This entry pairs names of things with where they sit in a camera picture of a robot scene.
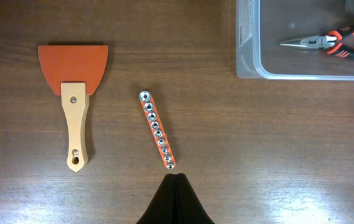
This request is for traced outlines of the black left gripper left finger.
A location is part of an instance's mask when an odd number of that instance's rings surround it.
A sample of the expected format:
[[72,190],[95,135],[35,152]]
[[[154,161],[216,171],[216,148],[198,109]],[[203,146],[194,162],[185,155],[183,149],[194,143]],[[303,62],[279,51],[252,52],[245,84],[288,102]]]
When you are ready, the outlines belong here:
[[174,223],[174,174],[167,174],[137,224]]

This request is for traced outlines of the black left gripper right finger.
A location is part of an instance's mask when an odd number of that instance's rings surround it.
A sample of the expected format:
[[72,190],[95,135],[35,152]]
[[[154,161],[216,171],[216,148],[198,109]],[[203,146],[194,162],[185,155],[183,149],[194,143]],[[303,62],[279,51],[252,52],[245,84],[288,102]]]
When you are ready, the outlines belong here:
[[182,173],[174,177],[174,223],[214,224],[200,203],[187,176]]

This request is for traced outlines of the orange socket rail strip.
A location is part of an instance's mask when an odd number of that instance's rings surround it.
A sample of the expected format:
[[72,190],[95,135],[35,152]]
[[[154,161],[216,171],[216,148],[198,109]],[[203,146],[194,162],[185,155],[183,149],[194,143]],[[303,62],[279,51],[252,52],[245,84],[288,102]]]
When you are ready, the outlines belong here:
[[172,153],[168,137],[164,131],[154,98],[149,91],[143,90],[139,93],[139,101],[141,102],[142,109],[151,129],[152,136],[156,142],[162,161],[167,169],[172,170],[176,165],[175,158]]

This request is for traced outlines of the orange scraper wooden handle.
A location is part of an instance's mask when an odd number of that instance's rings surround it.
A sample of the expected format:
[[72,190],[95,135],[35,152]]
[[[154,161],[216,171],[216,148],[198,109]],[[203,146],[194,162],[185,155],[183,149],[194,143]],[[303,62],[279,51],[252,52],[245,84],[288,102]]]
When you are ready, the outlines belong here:
[[40,45],[39,63],[49,87],[61,97],[68,128],[67,166],[74,172],[88,163],[85,128],[90,96],[108,60],[106,45]]

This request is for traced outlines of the clear plastic container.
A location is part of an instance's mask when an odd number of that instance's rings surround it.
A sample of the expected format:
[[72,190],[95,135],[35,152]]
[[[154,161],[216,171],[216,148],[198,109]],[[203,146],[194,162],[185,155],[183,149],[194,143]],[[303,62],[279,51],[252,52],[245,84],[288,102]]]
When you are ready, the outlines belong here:
[[237,0],[236,74],[354,81],[354,1]]

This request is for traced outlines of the orange black needle-nose pliers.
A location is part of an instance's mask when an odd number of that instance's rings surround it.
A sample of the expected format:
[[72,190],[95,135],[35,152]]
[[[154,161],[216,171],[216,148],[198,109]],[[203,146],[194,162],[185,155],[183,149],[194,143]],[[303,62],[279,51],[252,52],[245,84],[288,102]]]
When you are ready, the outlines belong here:
[[354,59],[354,47],[343,43],[343,39],[352,35],[354,35],[354,26],[346,26],[341,29],[332,30],[327,35],[313,35],[310,37],[286,40],[280,42],[279,45],[306,50],[323,50],[327,55]]

